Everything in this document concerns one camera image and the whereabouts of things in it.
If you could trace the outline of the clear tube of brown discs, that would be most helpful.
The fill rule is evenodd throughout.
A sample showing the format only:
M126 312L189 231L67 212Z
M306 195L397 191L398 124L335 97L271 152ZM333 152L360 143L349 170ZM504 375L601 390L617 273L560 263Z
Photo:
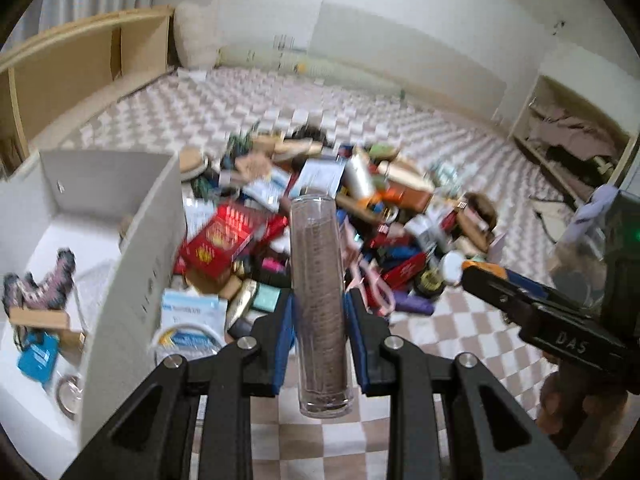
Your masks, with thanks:
M310 418L339 418L352 409L352 392L334 200L299 196L290 220L299 409Z

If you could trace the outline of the white blue mask packet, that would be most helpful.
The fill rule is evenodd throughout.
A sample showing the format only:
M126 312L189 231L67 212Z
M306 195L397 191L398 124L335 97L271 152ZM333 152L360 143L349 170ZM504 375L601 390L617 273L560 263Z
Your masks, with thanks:
M165 289L160 300L160 328L151 347L182 354L217 353L226 345L227 307L228 301L216 295Z

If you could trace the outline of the brown tape roll in bag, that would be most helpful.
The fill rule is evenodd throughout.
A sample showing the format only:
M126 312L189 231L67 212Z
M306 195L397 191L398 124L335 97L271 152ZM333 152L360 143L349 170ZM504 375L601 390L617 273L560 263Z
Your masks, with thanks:
M79 413L84 388L75 375L66 375L58 381L55 388L55 400L62 414L74 420Z

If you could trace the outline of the pink scissors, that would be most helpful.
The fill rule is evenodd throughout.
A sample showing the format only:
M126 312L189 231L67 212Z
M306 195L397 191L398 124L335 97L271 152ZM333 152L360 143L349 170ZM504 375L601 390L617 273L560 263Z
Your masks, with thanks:
M396 307L393 291L378 274L378 268L367 261L355 243L343 248L343 263L348 274L345 289L358 290L368 312L387 318Z

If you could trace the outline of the open side cabinet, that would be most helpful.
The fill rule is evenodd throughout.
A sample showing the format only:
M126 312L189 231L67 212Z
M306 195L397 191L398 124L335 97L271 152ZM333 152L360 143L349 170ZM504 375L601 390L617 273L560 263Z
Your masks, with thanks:
M639 154L636 136L574 90L544 75L530 90L511 138L572 208L585 203L601 185L621 185Z

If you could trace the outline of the blue paper packet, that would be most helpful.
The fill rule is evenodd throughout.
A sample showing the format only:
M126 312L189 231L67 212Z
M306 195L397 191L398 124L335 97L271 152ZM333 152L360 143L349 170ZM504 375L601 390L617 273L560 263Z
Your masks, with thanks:
M47 332L31 332L20 358L18 369L28 378L47 385L58 358L58 336Z

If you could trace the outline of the red gift box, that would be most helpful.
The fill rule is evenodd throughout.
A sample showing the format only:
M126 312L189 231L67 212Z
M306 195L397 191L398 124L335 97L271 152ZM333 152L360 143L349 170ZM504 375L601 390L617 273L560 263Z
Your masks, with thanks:
M271 214L235 202L222 203L213 217L181 249L188 270L216 280L265 231Z

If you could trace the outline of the light wooden block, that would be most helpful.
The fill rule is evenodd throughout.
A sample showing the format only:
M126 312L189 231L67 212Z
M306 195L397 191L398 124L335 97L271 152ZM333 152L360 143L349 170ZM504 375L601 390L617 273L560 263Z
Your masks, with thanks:
M15 326L36 328L37 330L67 330L70 327L70 317L65 311L30 310L11 308L9 321Z

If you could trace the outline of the crocheted purple pink piece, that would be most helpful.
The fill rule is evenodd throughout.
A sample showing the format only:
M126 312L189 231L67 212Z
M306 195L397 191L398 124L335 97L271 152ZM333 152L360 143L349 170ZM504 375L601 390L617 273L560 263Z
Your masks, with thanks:
M31 273L19 276L8 273L3 278L2 304L6 314L12 308L37 311L64 310L74 287L76 260L68 248L58 251L56 263L40 282Z

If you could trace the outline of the white storage box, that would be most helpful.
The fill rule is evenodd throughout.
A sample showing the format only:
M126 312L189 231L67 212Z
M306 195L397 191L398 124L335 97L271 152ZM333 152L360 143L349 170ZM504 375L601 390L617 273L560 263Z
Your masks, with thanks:
M60 249L76 260L66 311L70 329L86 340L81 350L58 355L47 385L18 369L12 326L1 326L2 427L43 477L61 477L152 370L160 296L184 234L174 155L43 151L2 182L2 272L41 281ZM66 375L84 388L74 420L55 400Z

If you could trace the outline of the round wooden lid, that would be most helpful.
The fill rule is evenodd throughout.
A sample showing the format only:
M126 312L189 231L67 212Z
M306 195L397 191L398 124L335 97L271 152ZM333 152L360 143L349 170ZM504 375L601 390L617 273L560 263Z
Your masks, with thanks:
M208 157L198 148L186 146L179 153L180 180L182 182L197 178L208 166Z

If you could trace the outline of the checkered bed sheet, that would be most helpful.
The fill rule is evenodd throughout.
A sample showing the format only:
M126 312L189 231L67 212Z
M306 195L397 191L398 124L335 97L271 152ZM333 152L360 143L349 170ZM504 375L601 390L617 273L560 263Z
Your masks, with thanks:
M197 146L219 157L232 133L292 132L303 124L319 126L339 144L397 146L420 170L435 162L454 165L464 186L497 208L501 262L535 281L548 278L551 243L530 202L553 200L556 192L540 169L503 136L397 96L244 68L218 68L205 78L179 72L107 107L66 136L63 146L153 152ZM446 289L430 316L396 314L392 329L440 356L474 353L527 413L538 410L551 364L503 323L498 310L462 289ZM290 367L279 396L252 403L254 475L382 479L389 412L384 398L356 396L343 418L304 417L297 405L297 370Z

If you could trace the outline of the green long bolster pillow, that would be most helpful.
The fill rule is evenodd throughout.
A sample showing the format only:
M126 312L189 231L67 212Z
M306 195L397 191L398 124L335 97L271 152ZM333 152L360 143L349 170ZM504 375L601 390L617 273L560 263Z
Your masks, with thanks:
M273 49L262 44L229 44L222 47L218 53L218 64L297 75L386 96L402 98L405 95L405 90L397 82L361 68L302 51Z

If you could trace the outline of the wooden bedside shelf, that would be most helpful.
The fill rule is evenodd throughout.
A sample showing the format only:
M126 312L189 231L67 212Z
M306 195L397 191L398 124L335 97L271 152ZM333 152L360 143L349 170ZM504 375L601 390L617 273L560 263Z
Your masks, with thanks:
M50 150L168 70L170 6L116 11L40 32L1 55L1 174Z

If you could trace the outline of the cream fluffy pillow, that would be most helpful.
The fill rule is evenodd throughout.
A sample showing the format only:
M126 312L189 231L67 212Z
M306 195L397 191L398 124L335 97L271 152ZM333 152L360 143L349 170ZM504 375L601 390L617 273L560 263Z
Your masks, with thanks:
M174 12L174 40L183 68L211 70L217 63L220 49L215 5L180 2Z

